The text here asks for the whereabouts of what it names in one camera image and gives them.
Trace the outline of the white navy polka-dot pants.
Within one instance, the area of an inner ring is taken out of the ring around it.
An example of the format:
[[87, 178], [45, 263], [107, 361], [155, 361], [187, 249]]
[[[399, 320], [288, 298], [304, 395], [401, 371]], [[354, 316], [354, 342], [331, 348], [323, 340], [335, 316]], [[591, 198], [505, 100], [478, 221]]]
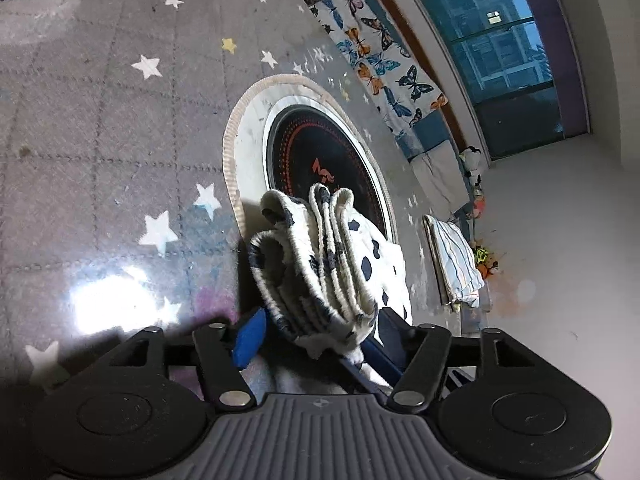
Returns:
[[383, 308], [412, 320], [401, 247], [360, 214], [349, 188], [316, 183], [307, 198], [270, 190], [260, 208], [271, 226], [252, 236], [248, 258], [274, 324], [312, 358], [333, 350], [387, 388], [361, 345], [380, 333]]

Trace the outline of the folded striped blue blanket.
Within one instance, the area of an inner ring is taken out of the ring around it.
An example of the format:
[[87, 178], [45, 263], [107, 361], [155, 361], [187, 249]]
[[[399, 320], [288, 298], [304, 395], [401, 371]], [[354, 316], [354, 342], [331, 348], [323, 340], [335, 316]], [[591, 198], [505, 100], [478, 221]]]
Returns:
[[423, 217], [423, 225], [444, 303], [454, 310], [461, 306], [478, 309], [485, 282], [462, 232], [454, 223], [440, 221], [430, 214]]

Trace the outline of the colourful toy pile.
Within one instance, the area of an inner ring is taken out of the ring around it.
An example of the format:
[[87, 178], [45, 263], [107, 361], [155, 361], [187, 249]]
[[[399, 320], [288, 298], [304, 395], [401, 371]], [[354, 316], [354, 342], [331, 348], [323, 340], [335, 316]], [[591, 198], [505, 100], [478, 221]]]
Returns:
[[471, 245], [475, 267], [484, 280], [499, 272], [499, 261], [494, 252], [480, 242]]

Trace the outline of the grey cushion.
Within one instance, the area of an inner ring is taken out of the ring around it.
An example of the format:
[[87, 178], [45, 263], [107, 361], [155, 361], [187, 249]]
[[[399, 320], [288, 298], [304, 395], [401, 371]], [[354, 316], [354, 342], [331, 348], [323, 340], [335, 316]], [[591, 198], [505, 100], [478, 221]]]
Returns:
[[435, 218], [451, 220], [469, 205], [470, 192], [460, 169], [460, 160], [448, 140], [413, 157], [410, 167], [430, 201]]

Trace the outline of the plush toy black white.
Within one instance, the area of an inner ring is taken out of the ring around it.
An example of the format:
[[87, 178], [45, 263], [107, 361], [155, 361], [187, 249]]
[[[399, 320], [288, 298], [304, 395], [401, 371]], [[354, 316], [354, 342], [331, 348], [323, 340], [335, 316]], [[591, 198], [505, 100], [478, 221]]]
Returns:
[[464, 167], [465, 177], [471, 185], [475, 197], [482, 194], [482, 174], [484, 155], [479, 148], [469, 146], [459, 155]]

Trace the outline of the grey star-patterned table cover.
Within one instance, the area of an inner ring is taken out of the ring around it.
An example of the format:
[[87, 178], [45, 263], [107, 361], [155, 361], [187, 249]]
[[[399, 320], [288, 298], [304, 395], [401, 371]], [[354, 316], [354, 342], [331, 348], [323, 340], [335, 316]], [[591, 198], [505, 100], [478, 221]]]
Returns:
[[254, 82], [303, 75], [378, 165], [412, 316], [439, 322], [430, 209], [303, 0], [1, 5], [1, 385], [52, 385], [108, 344], [247, 302], [224, 129]]

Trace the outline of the butterfly print pillow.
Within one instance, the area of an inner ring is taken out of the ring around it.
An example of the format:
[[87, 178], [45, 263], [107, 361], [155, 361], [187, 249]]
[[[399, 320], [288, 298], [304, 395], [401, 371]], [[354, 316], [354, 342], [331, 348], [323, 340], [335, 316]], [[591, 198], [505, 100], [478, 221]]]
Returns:
[[311, 10], [390, 132], [398, 141], [415, 141], [416, 128], [448, 100], [393, 35], [386, 13], [367, 0], [319, 0]]

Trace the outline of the dark blue window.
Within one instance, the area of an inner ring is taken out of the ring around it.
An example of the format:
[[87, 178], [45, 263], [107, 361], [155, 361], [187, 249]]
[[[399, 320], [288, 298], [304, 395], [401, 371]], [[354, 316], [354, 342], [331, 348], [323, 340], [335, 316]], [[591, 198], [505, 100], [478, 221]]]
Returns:
[[544, 43], [527, 0], [419, 0], [496, 160], [564, 136]]

